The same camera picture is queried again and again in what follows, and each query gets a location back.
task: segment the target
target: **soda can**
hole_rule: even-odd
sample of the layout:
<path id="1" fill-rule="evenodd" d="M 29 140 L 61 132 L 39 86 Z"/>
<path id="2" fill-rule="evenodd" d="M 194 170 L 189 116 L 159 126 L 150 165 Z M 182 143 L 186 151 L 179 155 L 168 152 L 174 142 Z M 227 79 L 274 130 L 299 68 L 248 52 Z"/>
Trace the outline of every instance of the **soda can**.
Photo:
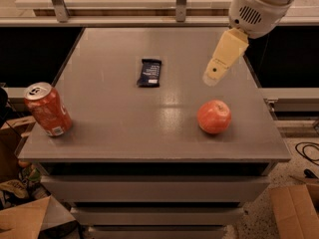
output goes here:
<path id="1" fill-rule="evenodd" d="M 48 83 L 29 86 L 24 92 L 24 102 L 42 129 L 49 136 L 57 136 L 72 126 L 68 111 L 57 90 Z"/>

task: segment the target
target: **cardboard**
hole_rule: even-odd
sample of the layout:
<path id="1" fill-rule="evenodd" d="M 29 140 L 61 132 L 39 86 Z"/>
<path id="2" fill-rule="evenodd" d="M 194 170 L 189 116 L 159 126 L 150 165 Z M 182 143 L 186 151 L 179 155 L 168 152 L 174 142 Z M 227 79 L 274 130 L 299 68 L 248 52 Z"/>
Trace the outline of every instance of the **cardboard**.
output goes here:
<path id="1" fill-rule="evenodd" d="M 0 128 L 0 140 L 2 144 L 17 155 L 34 124 L 35 119 L 32 116 L 8 119 Z"/>
<path id="2" fill-rule="evenodd" d="M 0 211 L 0 239 L 37 239 L 40 231 L 75 218 L 53 196 Z"/>
<path id="3" fill-rule="evenodd" d="M 314 207 L 319 201 L 318 190 L 317 184 L 269 189 L 281 239 L 319 238 L 319 218 Z"/>
<path id="4" fill-rule="evenodd" d="M 19 170 L 18 158 L 0 140 L 0 183 L 12 179 L 19 179 Z"/>

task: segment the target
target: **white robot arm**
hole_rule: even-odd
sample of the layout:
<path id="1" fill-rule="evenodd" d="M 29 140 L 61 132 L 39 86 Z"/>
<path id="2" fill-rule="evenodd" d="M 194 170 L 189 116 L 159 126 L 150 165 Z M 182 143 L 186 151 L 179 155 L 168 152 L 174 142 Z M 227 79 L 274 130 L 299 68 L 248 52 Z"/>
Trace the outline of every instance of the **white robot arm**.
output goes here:
<path id="1" fill-rule="evenodd" d="M 229 8 L 231 29 L 225 31 L 204 73 L 204 81 L 215 85 L 245 52 L 248 38 L 269 33 L 294 0 L 233 0 Z"/>

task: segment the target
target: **floor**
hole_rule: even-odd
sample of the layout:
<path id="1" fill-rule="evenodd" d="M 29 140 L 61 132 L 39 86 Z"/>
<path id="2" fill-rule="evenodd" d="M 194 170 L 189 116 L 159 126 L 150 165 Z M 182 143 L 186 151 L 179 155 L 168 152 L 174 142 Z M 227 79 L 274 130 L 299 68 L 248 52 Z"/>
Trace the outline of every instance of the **floor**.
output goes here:
<path id="1" fill-rule="evenodd" d="M 34 17 L 32 11 L 16 9 L 14 1 L 0 0 L 0 17 Z M 313 122 L 314 119 L 276 121 L 291 151 L 291 160 L 288 163 L 278 164 L 272 170 L 269 188 L 300 184 L 290 176 L 304 176 L 303 171 L 306 168 L 319 176 L 318 166 L 301 157 L 295 150 L 295 145 L 299 142 L 311 141 L 319 144 L 319 135 L 314 130 Z M 309 154 L 318 157 L 319 151 L 309 149 Z M 224 239 L 279 239 L 268 190 L 265 190 L 254 202 L 244 205 L 243 208 L 244 216 L 236 224 L 227 227 Z M 76 231 L 66 237 L 66 239 L 78 238 Z"/>

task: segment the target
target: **cable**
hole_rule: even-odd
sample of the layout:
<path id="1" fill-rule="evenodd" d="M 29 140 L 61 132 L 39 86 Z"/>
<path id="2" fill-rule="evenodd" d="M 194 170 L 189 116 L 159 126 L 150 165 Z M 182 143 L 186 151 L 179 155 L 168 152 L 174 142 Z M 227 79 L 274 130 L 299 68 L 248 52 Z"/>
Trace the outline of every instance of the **cable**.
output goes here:
<path id="1" fill-rule="evenodd" d="M 298 154 L 300 154 L 301 156 L 303 156 L 304 158 L 306 158 L 308 161 L 312 162 L 313 164 L 319 166 L 319 158 L 318 159 L 313 159 L 311 157 L 309 157 L 307 154 L 306 154 L 306 148 L 308 147 L 313 147 L 315 149 L 318 150 L 318 153 L 319 153 L 319 144 L 318 143 L 315 143 L 315 142 L 299 142 L 298 144 L 295 145 L 295 149 L 296 151 L 298 152 Z"/>
<path id="2" fill-rule="evenodd" d="M 259 66 L 258 66 L 258 69 L 257 69 L 258 74 L 260 74 L 260 69 L 262 67 L 263 60 L 264 60 L 264 58 L 266 56 L 266 52 L 267 52 L 267 48 L 268 48 L 268 44 L 269 44 L 269 38 L 270 38 L 270 33 L 267 34 L 266 44 L 265 44 L 265 47 L 263 49 L 263 52 L 262 52 L 262 55 L 261 55 L 261 59 L 260 59 L 260 62 L 259 62 Z"/>

